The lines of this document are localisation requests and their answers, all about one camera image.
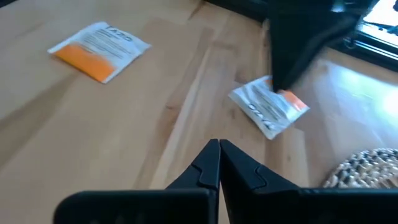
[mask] wicker object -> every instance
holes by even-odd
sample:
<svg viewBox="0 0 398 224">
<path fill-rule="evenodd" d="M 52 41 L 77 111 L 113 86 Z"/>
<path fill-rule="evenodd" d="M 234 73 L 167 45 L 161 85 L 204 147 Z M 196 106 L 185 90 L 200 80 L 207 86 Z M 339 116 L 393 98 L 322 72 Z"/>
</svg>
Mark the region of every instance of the wicker object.
<svg viewBox="0 0 398 224">
<path fill-rule="evenodd" d="M 398 187 L 398 149 L 373 149 L 353 154 L 329 176 L 324 187 Z"/>
</svg>

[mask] packet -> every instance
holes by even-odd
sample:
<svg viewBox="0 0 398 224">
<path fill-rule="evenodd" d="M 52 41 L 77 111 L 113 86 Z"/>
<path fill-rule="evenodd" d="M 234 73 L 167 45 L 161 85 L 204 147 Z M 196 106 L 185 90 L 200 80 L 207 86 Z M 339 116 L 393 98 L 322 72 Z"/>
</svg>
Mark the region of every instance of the packet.
<svg viewBox="0 0 398 224">
<path fill-rule="evenodd" d="M 48 50 L 91 78 L 107 83 L 149 44 L 106 22 L 97 22 Z"/>
<path fill-rule="evenodd" d="M 266 75 L 233 90 L 229 97 L 272 140 L 310 108 L 291 91 L 274 93 Z"/>
</svg>

